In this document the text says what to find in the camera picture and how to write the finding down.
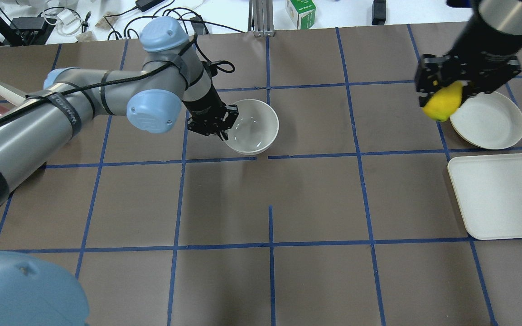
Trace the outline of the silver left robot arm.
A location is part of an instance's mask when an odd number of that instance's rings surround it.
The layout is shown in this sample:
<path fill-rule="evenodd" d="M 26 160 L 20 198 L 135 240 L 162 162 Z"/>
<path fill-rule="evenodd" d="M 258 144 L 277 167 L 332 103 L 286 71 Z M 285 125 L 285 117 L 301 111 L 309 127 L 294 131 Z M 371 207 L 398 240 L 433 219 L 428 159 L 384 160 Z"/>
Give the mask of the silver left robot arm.
<path fill-rule="evenodd" d="M 215 73 L 197 56 L 197 38 L 162 16 L 139 40 L 147 58 L 138 72 L 52 70 L 41 91 L 0 116 L 0 207 L 100 114 L 125 116 L 139 130 L 160 134 L 172 129 L 184 106 L 188 130 L 227 139 L 238 108 L 220 99 Z M 68 270 L 29 254 L 0 252 L 0 326 L 84 326 L 88 315 L 83 288 Z"/>

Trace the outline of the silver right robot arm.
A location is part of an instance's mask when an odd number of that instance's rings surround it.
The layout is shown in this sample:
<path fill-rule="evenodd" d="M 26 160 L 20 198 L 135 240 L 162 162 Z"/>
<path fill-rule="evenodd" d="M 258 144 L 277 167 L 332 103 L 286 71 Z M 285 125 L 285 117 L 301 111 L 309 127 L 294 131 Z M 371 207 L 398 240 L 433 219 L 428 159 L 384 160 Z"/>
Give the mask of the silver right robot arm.
<path fill-rule="evenodd" d="M 462 101 L 492 93 L 518 76 L 522 49 L 522 0 L 471 0 L 472 16 L 442 56 L 423 54 L 415 73 L 419 105 L 454 82 L 465 82 Z"/>

